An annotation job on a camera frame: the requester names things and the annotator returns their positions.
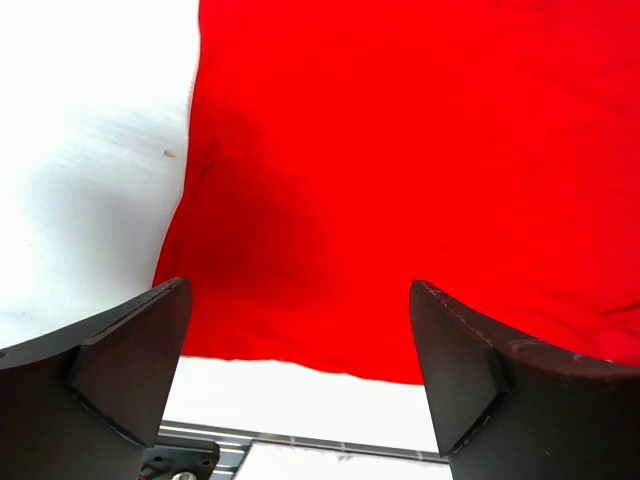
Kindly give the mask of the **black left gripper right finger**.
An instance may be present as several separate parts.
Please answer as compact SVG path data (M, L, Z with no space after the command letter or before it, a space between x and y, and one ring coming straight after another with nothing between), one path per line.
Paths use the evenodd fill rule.
M454 478L638 478L637 369L531 337L424 281L410 321Z

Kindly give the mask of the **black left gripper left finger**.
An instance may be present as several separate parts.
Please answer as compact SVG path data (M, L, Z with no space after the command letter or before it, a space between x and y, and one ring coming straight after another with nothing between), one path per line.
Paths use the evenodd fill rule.
M188 330L174 278L1 351L4 479L135 479L154 446Z

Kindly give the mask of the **red t-shirt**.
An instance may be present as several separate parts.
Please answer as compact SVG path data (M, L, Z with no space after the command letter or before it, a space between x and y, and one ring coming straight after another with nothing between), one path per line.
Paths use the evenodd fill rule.
M424 280L639 362L635 1L204 1L183 352L417 384Z

